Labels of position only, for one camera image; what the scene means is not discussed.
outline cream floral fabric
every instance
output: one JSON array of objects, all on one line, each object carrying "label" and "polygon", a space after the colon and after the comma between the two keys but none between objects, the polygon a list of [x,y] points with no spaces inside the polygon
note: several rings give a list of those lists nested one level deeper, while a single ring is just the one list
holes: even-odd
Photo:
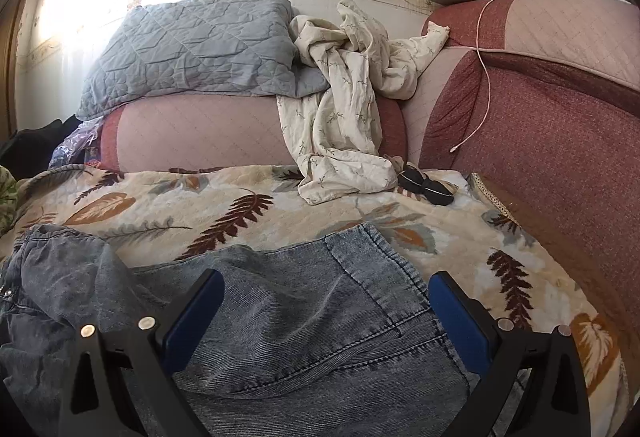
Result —
[{"label": "cream floral fabric", "polygon": [[318,66],[331,88],[302,99],[278,96],[282,134],[305,177],[298,191],[309,204],[396,185],[391,164],[378,157],[382,129],[374,91],[410,99],[449,37],[449,28],[430,23],[425,36],[389,40],[384,26],[353,0],[341,0],[338,13],[340,27],[302,15],[289,27],[302,61]]},{"label": "cream floral fabric", "polygon": [[614,328],[546,250],[500,204],[479,193],[476,181],[468,184],[451,170],[428,175],[459,187],[450,206],[433,206],[399,188],[311,206],[298,194],[304,176],[295,166],[202,174],[64,166],[21,181],[16,219],[0,239],[0,257],[11,255],[15,240],[36,224],[92,233],[136,267],[235,243],[277,249],[367,221],[424,280],[449,271],[495,318],[509,317],[518,327],[541,332],[571,325],[588,385],[593,436],[611,435],[630,399]]}]

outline gray denim jeans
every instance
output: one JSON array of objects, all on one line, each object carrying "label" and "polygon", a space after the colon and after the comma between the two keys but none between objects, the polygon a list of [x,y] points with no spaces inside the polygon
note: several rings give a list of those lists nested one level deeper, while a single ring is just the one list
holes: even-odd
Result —
[{"label": "gray denim jeans", "polygon": [[[34,430],[58,434],[80,327],[130,327],[207,268],[223,274],[224,302],[174,379],[213,435],[439,436],[477,382],[420,274],[370,224],[277,251],[235,245],[136,269],[92,235],[36,226],[5,264],[0,293],[12,339],[0,365]],[[149,435],[162,435],[132,375],[127,384]]]}]

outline metal pin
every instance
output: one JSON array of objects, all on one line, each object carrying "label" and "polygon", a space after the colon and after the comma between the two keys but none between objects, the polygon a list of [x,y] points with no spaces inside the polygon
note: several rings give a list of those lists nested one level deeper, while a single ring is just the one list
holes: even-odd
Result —
[{"label": "metal pin", "polygon": [[558,332],[563,336],[571,336],[571,327],[569,325],[558,325]]},{"label": "metal pin", "polygon": [[93,325],[85,325],[80,329],[80,335],[83,338],[88,338],[89,336],[93,336],[95,332],[95,327]]},{"label": "metal pin", "polygon": [[500,318],[498,320],[498,327],[501,330],[504,330],[505,332],[509,332],[513,330],[513,327],[515,327],[515,325],[513,324],[513,322],[508,319],[508,318]]},{"label": "metal pin", "polygon": [[156,319],[151,316],[145,316],[138,322],[138,328],[141,331],[148,331],[156,324]]}]

